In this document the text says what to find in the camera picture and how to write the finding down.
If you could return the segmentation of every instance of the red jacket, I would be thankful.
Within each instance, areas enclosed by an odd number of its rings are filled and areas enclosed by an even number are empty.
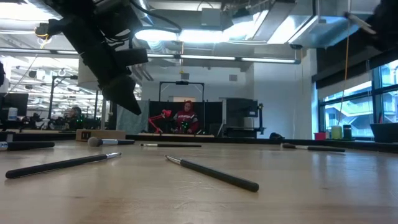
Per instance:
[[[195,114],[195,112],[193,112],[193,104],[192,104],[192,102],[191,101],[186,101],[184,103],[184,107],[185,107],[186,103],[190,103],[191,104],[191,110],[188,111],[188,112],[186,112],[184,109],[179,111],[178,113],[176,113],[174,115],[174,120],[176,120],[177,126],[179,128],[181,128],[182,121],[188,121],[188,122],[191,121],[189,129],[192,130],[192,133],[195,133],[196,130],[198,129],[198,127],[199,127],[198,118],[197,118],[197,115]]]

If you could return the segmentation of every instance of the glass window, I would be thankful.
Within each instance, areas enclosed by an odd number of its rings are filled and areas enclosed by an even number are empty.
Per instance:
[[[398,91],[391,91],[383,94],[383,123],[398,122]]]
[[[380,66],[382,87],[398,84],[398,60]]]
[[[350,124],[353,136],[373,137],[370,124],[373,123],[373,101],[371,97],[364,97],[355,100],[348,100],[325,106],[326,129],[331,130],[332,126],[338,125],[341,116],[340,126]]]
[[[367,91],[372,91],[372,81],[362,83],[360,85],[354,86],[344,91],[344,97],[355,95],[358,93],[364,93]],[[330,95],[323,99],[323,101],[335,100],[343,96],[343,91]]]

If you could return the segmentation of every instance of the cardboard box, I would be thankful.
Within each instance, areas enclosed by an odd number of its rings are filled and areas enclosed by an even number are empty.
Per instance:
[[[87,141],[91,137],[97,137],[100,139],[126,139],[126,132],[115,130],[86,129],[79,129],[76,131],[76,141]]]

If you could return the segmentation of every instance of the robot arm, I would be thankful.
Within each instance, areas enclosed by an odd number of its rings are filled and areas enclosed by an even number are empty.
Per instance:
[[[110,44],[131,40],[142,28],[128,0],[43,0],[63,19],[41,24],[36,34],[51,38],[63,33],[98,79],[107,100],[141,114],[133,94],[136,83],[127,66],[148,62],[146,49],[116,51]],[[128,34],[117,36],[129,30]]]

